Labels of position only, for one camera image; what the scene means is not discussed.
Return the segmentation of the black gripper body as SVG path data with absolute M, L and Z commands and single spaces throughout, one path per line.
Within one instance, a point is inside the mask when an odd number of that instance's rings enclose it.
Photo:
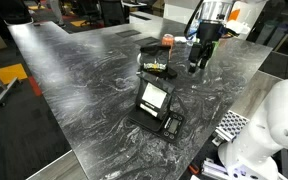
M 223 29 L 224 25 L 222 23 L 201 22 L 197 30 L 197 37 L 200 41 L 193 44 L 191 61 L 196 60 L 198 64 L 203 56 L 207 56 L 209 60 L 215 48 L 215 43 L 222 36 Z

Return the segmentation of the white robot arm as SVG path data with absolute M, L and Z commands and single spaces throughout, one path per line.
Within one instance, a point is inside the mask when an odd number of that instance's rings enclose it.
M 288 79 L 276 83 L 235 138 L 219 146 L 220 180 L 287 180 L 272 155 L 288 150 Z

